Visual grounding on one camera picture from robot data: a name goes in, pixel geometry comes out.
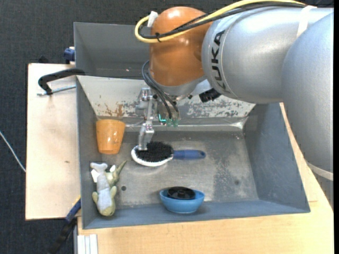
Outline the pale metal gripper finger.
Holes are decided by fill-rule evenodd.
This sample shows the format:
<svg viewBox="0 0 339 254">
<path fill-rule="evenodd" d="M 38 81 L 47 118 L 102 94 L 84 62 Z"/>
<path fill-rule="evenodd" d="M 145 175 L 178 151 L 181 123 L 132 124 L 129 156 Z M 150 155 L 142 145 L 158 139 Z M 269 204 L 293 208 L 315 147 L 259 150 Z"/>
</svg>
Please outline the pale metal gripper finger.
<svg viewBox="0 0 339 254">
<path fill-rule="evenodd" d="M 142 107 L 145 108 L 145 121 L 151 122 L 153 120 L 153 92 L 150 88 L 143 88 L 141 90 Z"/>
<path fill-rule="evenodd" d="M 155 131 L 152 123 L 143 123 L 138 137 L 138 150 L 148 150 L 147 145 L 151 142 Z"/>
</svg>

